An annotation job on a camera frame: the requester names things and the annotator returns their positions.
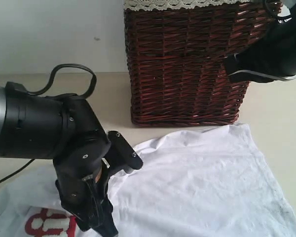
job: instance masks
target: basket weave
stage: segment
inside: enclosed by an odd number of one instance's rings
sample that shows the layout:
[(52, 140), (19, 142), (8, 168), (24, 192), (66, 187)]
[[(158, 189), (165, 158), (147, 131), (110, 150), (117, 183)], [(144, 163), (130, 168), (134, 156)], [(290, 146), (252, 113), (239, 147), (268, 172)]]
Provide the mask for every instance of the basket weave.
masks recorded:
[[(279, 3), (271, 3), (279, 11)], [(140, 126), (230, 124), (248, 82), (230, 83), (222, 59), (263, 36), (260, 3), (124, 11), (132, 122)]]

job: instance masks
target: brown wicker basket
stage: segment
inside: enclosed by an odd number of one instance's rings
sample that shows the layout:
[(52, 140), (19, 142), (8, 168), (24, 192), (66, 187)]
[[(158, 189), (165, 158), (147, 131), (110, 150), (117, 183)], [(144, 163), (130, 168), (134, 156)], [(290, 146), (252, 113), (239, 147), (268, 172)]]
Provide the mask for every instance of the brown wicker basket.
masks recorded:
[[(279, 3), (271, 3), (279, 11)], [(260, 3), (165, 11), (125, 10), (132, 122), (141, 126), (230, 124), (248, 82), (230, 83), (222, 59), (263, 36)]]

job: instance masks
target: lace trim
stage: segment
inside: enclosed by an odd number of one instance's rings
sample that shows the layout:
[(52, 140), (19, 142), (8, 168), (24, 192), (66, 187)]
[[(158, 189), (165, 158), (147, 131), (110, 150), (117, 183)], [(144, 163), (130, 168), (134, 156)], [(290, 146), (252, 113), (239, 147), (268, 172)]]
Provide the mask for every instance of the lace trim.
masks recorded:
[(124, 9), (133, 11), (152, 11), (166, 9), (193, 9), (196, 6), (222, 5), (223, 3), (234, 4), (236, 2), (250, 2), (250, 0), (125, 0)]

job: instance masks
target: white wall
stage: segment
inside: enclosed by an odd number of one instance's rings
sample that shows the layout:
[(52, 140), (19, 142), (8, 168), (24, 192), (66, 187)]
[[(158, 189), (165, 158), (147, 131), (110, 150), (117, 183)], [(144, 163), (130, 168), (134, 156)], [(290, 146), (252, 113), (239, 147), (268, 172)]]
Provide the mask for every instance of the white wall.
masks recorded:
[(127, 71), (123, 0), (0, 0), (0, 74), (61, 63)]

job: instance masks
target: table surface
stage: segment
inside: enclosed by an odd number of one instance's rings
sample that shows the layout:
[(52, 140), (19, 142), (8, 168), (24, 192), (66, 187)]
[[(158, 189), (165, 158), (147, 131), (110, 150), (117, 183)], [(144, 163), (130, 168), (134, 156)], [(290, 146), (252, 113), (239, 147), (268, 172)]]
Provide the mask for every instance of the table surface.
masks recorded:
[[(188, 128), (138, 128), (130, 121), (130, 83), (127, 73), (98, 74), (95, 93), (88, 99), (105, 130), (120, 131), (131, 145)], [(47, 75), (0, 76), (38, 90)], [(47, 93), (82, 93), (89, 84), (87, 74), (59, 74)], [(251, 83), (240, 107), (240, 122), (250, 125), (252, 136), (280, 183), (296, 214), (296, 80), (268, 84)], [(0, 179), (21, 167), (27, 160), (0, 158)], [(36, 160), (27, 169), (51, 161)]]

